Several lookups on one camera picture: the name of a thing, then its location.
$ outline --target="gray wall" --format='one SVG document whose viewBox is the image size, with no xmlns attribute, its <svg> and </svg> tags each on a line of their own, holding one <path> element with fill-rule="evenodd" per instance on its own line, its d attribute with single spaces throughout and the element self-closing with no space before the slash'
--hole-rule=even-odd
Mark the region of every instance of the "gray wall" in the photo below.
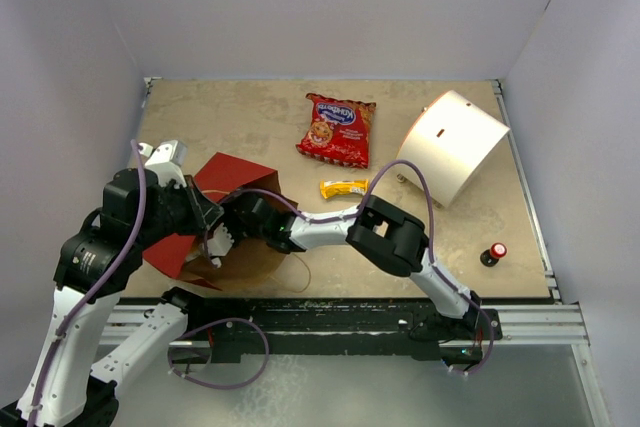
<svg viewBox="0 0 640 427">
<path fill-rule="evenodd" d="M 124 165 L 144 92 L 103 0 L 0 0 L 0 404 L 42 346 L 60 246 Z"/>
<path fill-rule="evenodd" d="M 107 0 L 145 75 L 504 77 L 548 0 Z"/>
<path fill-rule="evenodd" d="M 640 391 L 640 0 L 552 0 L 505 95 L 566 300 L 619 426 Z"/>
</svg>

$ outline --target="yellow wrapper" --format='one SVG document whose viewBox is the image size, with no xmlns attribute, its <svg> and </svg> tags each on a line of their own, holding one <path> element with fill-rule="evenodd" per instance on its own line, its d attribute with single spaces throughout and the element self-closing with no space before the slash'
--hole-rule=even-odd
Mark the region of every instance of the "yellow wrapper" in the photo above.
<svg viewBox="0 0 640 427">
<path fill-rule="evenodd" d="M 369 188 L 368 180 L 328 180 L 320 182 L 320 193 L 325 199 L 334 195 L 360 194 L 364 195 Z"/>
</svg>

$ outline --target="white wall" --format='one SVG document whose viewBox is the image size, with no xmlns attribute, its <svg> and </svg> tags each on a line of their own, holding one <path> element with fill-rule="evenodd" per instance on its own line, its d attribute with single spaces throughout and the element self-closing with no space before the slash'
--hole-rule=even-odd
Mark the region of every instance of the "white wall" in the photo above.
<svg viewBox="0 0 640 427">
<path fill-rule="evenodd" d="M 103 0 L 0 0 L 0 406 L 30 378 L 64 240 L 124 165 L 144 92 Z"/>
<path fill-rule="evenodd" d="M 145 75 L 502 78 L 548 0 L 107 0 Z"/>
<path fill-rule="evenodd" d="M 565 300 L 614 420 L 640 405 L 640 0 L 552 0 L 505 100 Z"/>
</svg>

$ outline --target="red snack bag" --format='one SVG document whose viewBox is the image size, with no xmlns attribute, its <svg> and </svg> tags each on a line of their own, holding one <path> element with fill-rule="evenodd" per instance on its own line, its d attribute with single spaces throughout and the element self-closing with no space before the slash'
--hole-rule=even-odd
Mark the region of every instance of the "red snack bag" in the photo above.
<svg viewBox="0 0 640 427">
<path fill-rule="evenodd" d="M 313 101 L 311 127 L 296 148 L 317 160 L 344 167 L 369 167 L 369 131 L 375 102 L 337 100 L 307 94 Z"/>
</svg>

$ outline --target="brand logo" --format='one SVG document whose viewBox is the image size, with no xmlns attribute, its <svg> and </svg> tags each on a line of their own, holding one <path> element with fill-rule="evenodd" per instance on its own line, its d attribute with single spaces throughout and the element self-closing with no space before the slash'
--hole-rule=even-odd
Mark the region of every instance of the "brand logo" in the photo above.
<svg viewBox="0 0 640 427">
<path fill-rule="evenodd" d="M 353 109 L 343 105 L 320 103 L 318 104 L 318 114 L 342 125 L 353 124 L 356 120 L 356 113 Z"/>
</svg>

